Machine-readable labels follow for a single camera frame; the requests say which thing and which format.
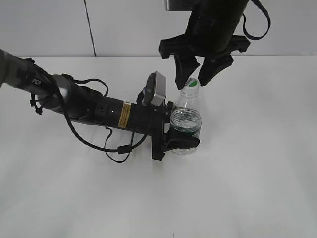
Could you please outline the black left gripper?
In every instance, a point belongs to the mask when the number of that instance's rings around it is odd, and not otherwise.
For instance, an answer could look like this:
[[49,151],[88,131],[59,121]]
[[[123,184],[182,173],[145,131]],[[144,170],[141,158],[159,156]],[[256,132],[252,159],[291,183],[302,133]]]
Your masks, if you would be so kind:
[[173,102],[163,103],[160,106],[142,106],[144,111],[138,120],[138,132],[151,137],[152,159],[161,161],[167,151],[182,149],[188,150],[198,147],[200,139],[190,133],[169,129],[164,133],[165,124],[170,123]]

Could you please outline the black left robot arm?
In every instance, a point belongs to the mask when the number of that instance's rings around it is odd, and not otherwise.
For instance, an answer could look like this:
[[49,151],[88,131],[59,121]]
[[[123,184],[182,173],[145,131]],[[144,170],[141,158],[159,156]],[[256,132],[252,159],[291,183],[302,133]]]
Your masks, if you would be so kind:
[[165,100],[166,78],[158,72],[150,74],[136,102],[130,103],[87,87],[85,80],[68,74],[51,75],[32,58],[1,51],[0,82],[29,92],[36,113],[48,109],[64,115],[71,130],[78,122],[150,136],[154,160],[162,160],[167,151],[192,149],[200,143],[186,132],[164,129],[170,123],[173,103]]

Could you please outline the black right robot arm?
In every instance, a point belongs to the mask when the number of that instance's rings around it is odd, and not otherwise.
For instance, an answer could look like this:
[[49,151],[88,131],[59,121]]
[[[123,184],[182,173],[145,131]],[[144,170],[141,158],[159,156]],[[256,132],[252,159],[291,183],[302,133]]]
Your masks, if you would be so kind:
[[250,45],[247,37],[234,35],[247,3],[246,0],[201,0],[192,8],[185,33],[161,40],[161,57],[174,56],[175,83],[179,90],[198,67],[198,81],[206,86],[233,64],[233,51],[247,50]]

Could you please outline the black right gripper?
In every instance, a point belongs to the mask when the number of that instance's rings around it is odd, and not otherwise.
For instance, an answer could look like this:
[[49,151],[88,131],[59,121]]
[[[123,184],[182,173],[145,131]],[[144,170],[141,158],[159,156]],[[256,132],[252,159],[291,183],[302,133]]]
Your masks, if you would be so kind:
[[217,74],[230,67],[233,51],[244,53],[250,41],[234,31],[241,16],[190,16],[186,32],[160,41],[163,59],[174,56],[175,84],[183,89],[189,77],[200,66],[196,57],[205,57],[198,80],[206,86]]

